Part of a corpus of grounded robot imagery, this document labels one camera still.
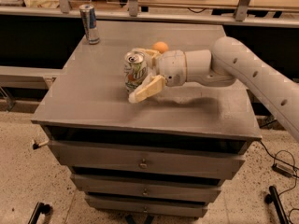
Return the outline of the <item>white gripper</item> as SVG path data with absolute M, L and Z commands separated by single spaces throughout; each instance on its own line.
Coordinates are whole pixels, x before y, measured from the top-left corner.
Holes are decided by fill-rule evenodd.
M 166 51 L 161 55 L 155 49 L 134 48 L 133 51 L 141 52 L 149 68 L 155 65 L 157 73 L 147 75 L 143 82 L 129 94 L 129 102 L 136 104 L 159 93 L 165 84 L 168 87 L 182 86 L 186 82 L 186 59 L 181 50 Z

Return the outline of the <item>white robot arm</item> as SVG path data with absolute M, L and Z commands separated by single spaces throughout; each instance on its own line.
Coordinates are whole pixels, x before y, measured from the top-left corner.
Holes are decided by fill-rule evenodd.
M 142 73 L 136 80 L 125 79 L 132 104 L 161 92 L 165 86 L 196 82 L 226 87 L 240 80 L 293 138 L 299 139 L 299 85 L 232 37 L 216 40 L 211 50 L 160 52 L 135 48 L 126 54 L 125 61 L 127 75 Z

